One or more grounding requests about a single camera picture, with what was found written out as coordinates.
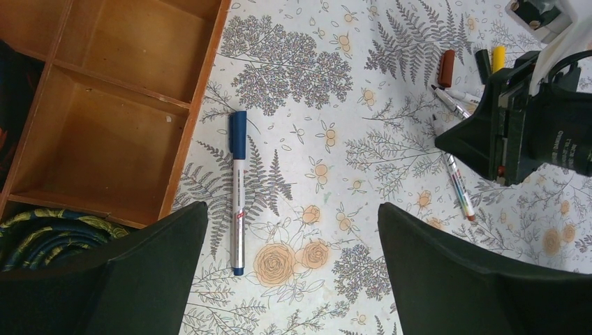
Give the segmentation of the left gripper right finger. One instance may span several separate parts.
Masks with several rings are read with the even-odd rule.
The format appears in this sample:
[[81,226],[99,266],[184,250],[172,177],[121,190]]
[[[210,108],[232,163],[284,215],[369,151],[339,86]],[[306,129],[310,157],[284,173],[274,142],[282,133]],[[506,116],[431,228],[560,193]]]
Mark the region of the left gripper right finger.
[[405,334],[590,334],[591,276],[521,262],[399,207],[378,231]]

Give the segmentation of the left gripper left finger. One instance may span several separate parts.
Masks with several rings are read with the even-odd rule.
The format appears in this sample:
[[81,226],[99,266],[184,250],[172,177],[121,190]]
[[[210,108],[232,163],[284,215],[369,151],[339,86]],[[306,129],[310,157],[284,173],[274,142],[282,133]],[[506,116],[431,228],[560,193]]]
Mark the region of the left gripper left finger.
[[45,269],[1,274],[2,334],[178,334],[205,239],[194,202]]

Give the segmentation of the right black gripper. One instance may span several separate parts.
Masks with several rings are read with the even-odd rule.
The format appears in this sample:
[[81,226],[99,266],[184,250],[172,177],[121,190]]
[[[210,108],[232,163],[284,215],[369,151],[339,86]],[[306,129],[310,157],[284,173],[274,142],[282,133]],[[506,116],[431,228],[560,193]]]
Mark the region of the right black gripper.
[[437,136],[436,147],[503,186],[543,164],[591,176],[591,94],[577,89],[579,62],[591,52],[560,60],[530,94],[538,57],[527,52],[503,69],[503,81],[489,79],[473,115]]

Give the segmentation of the white marker blue end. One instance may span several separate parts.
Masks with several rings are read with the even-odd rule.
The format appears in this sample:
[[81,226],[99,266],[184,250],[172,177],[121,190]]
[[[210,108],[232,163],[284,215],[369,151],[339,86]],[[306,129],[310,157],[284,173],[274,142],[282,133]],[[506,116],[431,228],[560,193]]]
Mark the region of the white marker blue end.
[[230,229],[230,264],[235,276],[242,276],[245,268],[245,160],[233,161],[232,225]]

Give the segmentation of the blue pen cap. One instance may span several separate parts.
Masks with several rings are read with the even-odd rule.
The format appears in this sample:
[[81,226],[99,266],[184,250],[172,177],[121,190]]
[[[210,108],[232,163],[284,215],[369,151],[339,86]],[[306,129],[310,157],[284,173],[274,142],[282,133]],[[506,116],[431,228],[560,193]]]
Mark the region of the blue pen cap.
[[236,111],[229,116],[229,150],[233,160],[246,159],[247,111]]

